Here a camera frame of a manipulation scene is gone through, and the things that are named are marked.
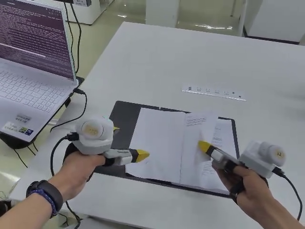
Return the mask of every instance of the white laptop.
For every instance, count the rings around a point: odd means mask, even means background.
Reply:
[[[0,0],[0,132],[31,142],[77,87],[61,8]]]

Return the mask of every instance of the laptop screen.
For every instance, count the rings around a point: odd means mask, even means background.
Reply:
[[[73,80],[61,11],[0,0],[0,58]]]

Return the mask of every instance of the laptop keyboard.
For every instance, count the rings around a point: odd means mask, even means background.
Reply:
[[[59,88],[0,69],[0,98],[50,112],[67,93]]]

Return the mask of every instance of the black folder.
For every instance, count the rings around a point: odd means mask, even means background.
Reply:
[[[113,149],[129,148],[141,108],[148,108],[148,109],[161,110],[161,111],[173,111],[173,112],[178,111],[178,110],[169,109],[169,108],[162,108],[162,107],[156,107],[156,106],[117,101],[115,103],[113,110],[111,112],[111,115],[109,117],[113,121],[114,126],[120,128],[120,130],[117,133],[115,133],[115,135],[113,137],[113,142],[112,142]],[[238,149],[238,143],[237,143],[235,121],[230,118],[224,118],[224,117],[218,117],[218,118],[231,120],[232,131],[233,131],[233,135],[234,135],[236,157],[239,158],[239,149]],[[94,172],[100,173],[100,174],[116,176],[116,177],[122,177],[122,178],[126,178],[126,179],[138,180],[141,182],[152,183],[152,184],[156,184],[156,185],[162,185],[162,186],[167,186],[167,187],[172,187],[172,188],[200,192],[200,193],[205,193],[205,194],[210,194],[210,195],[215,195],[215,196],[221,196],[221,197],[227,197],[227,198],[229,197],[226,194],[196,189],[195,187],[194,188],[183,187],[183,186],[172,184],[171,182],[168,182],[168,181],[160,181],[160,180],[155,180],[155,179],[144,179],[144,178],[134,177],[130,174],[125,173],[125,166],[97,167]]]

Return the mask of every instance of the laptop sticker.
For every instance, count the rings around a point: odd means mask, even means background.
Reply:
[[[28,116],[26,116],[24,114],[17,114],[17,116],[15,118],[16,121],[24,123],[24,124],[29,122],[31,119],[32,119],[31,117],[28,117]]]
[[[34,132],[33,130],[31,130],[27,127],[24,127],[24,126],[21,126],[19,124],[15,124],[15,123],[12,123],[12,122],[7,122],[2,127],[2,130],[20,132],[20,133],[28,135],[28,136],[30,136]]]

